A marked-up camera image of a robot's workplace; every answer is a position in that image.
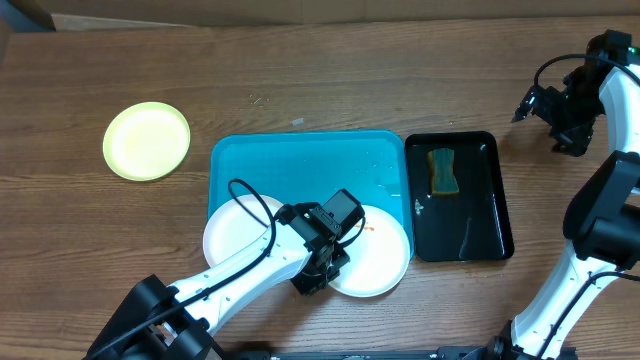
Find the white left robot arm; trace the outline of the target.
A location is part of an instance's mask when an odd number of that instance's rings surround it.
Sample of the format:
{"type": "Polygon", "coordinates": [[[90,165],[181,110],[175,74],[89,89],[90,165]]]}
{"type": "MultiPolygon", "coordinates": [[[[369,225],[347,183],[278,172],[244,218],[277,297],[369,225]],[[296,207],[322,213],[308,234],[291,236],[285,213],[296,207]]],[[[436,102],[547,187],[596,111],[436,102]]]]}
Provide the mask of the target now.
{"type": "Polygon", "coordinates": [[[214,334],[266,290],[290,280],[312,295],[335,279],[349,257],[346,234],[359,203],[286,204],[269,212],[264,233],[222,263],[171,285],[138,282],[90,346],[90,359],[203,359],[214,334]]]}

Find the orange green sponge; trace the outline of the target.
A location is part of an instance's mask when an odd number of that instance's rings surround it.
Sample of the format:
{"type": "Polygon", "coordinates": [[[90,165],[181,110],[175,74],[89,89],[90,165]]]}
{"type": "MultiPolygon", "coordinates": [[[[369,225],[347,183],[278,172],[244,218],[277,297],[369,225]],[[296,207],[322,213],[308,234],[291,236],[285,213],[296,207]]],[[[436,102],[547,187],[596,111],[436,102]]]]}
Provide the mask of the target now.
{"type": "Polygon", "coordinates": [[[427,161],[433,195],[453,195],[459,192],[454,173],[454,154],[455,152],[449,148],[438,148],[428,153],[427,161]]]}

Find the yellow plate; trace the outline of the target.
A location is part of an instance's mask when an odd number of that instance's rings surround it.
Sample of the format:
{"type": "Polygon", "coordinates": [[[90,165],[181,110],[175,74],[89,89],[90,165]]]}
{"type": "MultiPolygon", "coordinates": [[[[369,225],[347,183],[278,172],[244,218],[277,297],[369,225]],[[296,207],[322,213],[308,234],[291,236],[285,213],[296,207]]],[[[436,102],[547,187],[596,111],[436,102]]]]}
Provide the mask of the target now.
{"type": "Polygon", "coordinates": [[[185,116],[162,102],[143,102],[121,111],[103,137],[103,157],[118,176],[132,181],[156,180],[174,171],[190,147],[185,116]]]}

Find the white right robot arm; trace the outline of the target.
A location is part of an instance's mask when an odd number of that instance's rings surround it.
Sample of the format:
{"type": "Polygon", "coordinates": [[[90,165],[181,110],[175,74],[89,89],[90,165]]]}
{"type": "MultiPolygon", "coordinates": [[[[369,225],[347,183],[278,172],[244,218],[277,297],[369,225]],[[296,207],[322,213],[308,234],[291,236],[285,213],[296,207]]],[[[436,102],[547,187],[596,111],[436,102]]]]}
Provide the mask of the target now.
{"type": "Polygon", "coordinates": [[[526,309],[474,359],[557,359],[572,328],[617,279],[632,280],[639,261],[639,68],[613,68],[598,89],[608,121],[610,155],[572,199],[563,222],[563,253],[526,309]]]}

